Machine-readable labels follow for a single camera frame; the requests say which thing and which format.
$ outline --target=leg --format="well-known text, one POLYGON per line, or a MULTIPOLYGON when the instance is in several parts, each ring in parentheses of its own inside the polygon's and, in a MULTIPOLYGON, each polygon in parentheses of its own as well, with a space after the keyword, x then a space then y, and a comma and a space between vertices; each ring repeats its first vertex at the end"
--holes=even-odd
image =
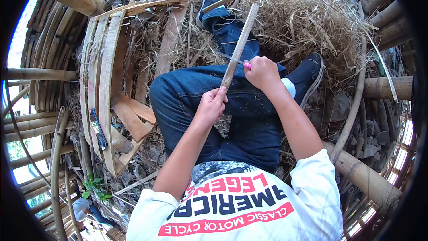
POLYGON ((98 208, 94 204, 92 204, 91 206, 89 206, 89 210, 92 212, 92 214, 94 215, 94 217, 97 220, 97 222, 99 222, 99 223, 105 223, 105 224, 110 224, 112 226, 116 226, 117 225, 116 222, 104 218, 101 215, 101 212, 98 210, 98 208))

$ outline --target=wooden plank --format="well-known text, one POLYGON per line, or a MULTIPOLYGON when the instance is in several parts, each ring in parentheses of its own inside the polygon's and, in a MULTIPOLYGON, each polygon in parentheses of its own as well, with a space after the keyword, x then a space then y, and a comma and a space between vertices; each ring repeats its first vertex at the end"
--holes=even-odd
POLYGON ((120 28, 125 17, 125 10, 117 11, 112 15, 110 25, 105 36, 104 54, 100 72, 99 90, 99 122, 101 130, 107 141, 107 147, 103 151, 104 162, 107 169, 116 177, 114 150, 111 142, 110 124, 110 93, 113 74, 113 64, 120 28))
MULTIPOLYGON (((104 16, 98 21, 97 29, 95 30, 95 37, 93 40, 93 45, 95 46, 95 58, 91 63, 91 67, 89 68, 88 73, 88 113, 90 114, 91 109, 95 110, 95 114, 99 117, 98 110, 98 98, 99 98, 99 81, 100 81, 100 73, 101 73, 101 46, 104 40, 104 32, 107 28, 109 16, 104 16)), ((92 127, 89 127, 89 133, 91 135, 92 144, 95 153, 99 158, 103 159, 101 155, 101 151, 98 145, 98 138, 95 134, 95 131, 92 127)))
POLYGON ((149 7, 164 6, 168 4, 174 4, 174 3, 187 3, 187 0, 158 0, 153 2, 132 3, 132 4, 128 4, 128 5, 107 11, 106 13, 103 13, 101 15, 98 15, 97 19, 100 19, 104 15, 113 16, 116 12, 122 11, 122 10, 126 11, 127 16, 132 16, 132 15, 136 15, 138 13, 142 13, 146 11, 146 8, 149 8, 149 7))
POLYGON ((80 65, 80 112, 82 113, 82 124, 83 132, 85 133, 85 139, 92 146, 91 135, 89 134, 89 117, 88 117, 88 105, 86 99, 86 81, 88 79, 88 62, 89 62, 89 50, 91 48, 92 37, 95 33, 97 26, 96 19, 90 19, 88 28, 86 29, 85 41, 83 42, 82 50, 82 64, 80 65))
POLYGON ((148 131, 144 123, 124 101, 120 98, 115 99, 112 108, 136 142, 141 141, 147 135, 148 131))
POLYGON ((230 3, 230 2, 232 2, 232 1, 234 1, 234 0, 220 0, 220 1, 217 1, 217 2, 215 2, 215 3, 213 3, 213 4, 211 4, 211 5, 209 5, 209 6, 207 6, 207 7, 205 7, 205 8, 203 8, 202 9, 202 13, 207 13, 207 12, 210 12, 210 11, 212 11, 213 9, 215 9, 215 8, 218 8, 218 7, 220 7, 221 5, 225 5, 225 4, 227 4, 227 3, 230 3))
POLYGON ((154 116, 153 109, 147 107, 146 105, 126 96, 125 94, 120 94, 121 99, 126 105, 131 108, 131 110, 139 117, 144 120, 149 121, 150 123, 156 125, 156 117, 154 116))
POLYGON ((163 34, 162 43, 160 44, 159 58, 154 75, 155 78, 163 73, 169 72, 171 61, 174 58, 172 52, 176 48, 181 24, 185 18, 186 10, 187 4, 183 6, 175 4, 174 8, 171 10, 169 19, 165 26, 165 33, 163 34))
MULTIPOLYGON (((147 135, 145 136, 147 137, 152 131, 152 129, 154 128, 154 125, 151 124, 150 122, 146 122, 144 123, 144 126, 148 131, 147 135)), ((140 145, 142 144, 143 141, 144 141, 144 138, 139 142, 136 142, 135 140, 131 141, 131 144, 134 146, 134 148, 128 154, 122 154, 119 160, 116 162, 118 166, 117 168, 118 175, 122 174, 122 172, 127 168, 129 162, 134 157, 134 155, 138 152, 138 149, 140 148, 140 145)))

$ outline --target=blue jeans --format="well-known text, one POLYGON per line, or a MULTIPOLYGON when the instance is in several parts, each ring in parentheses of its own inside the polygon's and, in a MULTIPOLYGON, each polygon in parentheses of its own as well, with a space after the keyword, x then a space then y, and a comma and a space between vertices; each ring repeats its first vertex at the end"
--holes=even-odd
MULTIPOLYGON (((215 9, 202 17, 220 50, 232 56, 243 23, 235 20, 226 8, 215 9)), ((249 35, 241 61, 260 56, 259 41, 249 35)), ((150 100, 168 155, 190 125, 202 94, 219 88, 227 65, 190 67, 158 76, 150 85, 150 100)), ((278 65, 281 77, 285 67, 278 65)), ((196 164, 225 160, 240 161, 273 173, 279 163, 281 122, 274 106, 246 78, 238 65, 227 92, 224 114, 232 120, 228 137, 223 138, 213 127, 196 164)))
POLYGON ((116 226, 117 223, 106 219, 103 217, 103 215, 101 215, 101 212, 98 210, 98 208, 92 204, 91 206, 89 206, 89 210, 92 212, 92 214, 94 215, 95 219, 97 220, 97 222, 99 223, 105 223, 105 224, 110 224, 111 226, 116 226))

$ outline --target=left hand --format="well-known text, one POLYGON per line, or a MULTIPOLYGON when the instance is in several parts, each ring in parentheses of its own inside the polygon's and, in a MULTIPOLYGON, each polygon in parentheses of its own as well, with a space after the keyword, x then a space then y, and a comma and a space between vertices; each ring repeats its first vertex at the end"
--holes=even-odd
POLYGON ((216 88, 202 95, 193 121, 202 126, 212 126, 220 119, 227 103, 226 87, 216 88))

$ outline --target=person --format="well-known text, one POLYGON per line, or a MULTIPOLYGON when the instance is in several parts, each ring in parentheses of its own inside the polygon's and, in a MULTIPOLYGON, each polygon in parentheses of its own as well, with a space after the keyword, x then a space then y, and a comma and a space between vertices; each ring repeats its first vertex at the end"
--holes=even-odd
MULTIPOLYGON (((204 8, 219 0, 202 0, 204 8)), ((224 6, 197 23, 231 56, 243 22, 224 6)), ((338 240, 342 213, 335 169, 299 105, 319 85, 323 60, 310 54, 296 70, 261 57, 253 34, 229 89, 227 65, 183 68, 150 86, 169 155, 144 189, 126 240, 338 240), (213 123, 231 115, 228 136, 213 123), (278 179, 281 131, 297 160, 291 185, 278 179)))
POLYGON ((109 220, 107 218, 104 218, 101 215, 101 212, 99 209, 95 206, 93 201, 90 199, 84 199, 82 197, 79 197, 76 201, 73 202, 73 211, 74 216, 76 217, 76 222, 78 224, 79 230, 83 231, 86 229, 86 227, 83 226, 83 220, 85 220, 88 215, 92 216, 97 220, 99 223, 109 224, 113 227, 117 227, 117 223, 109 220))

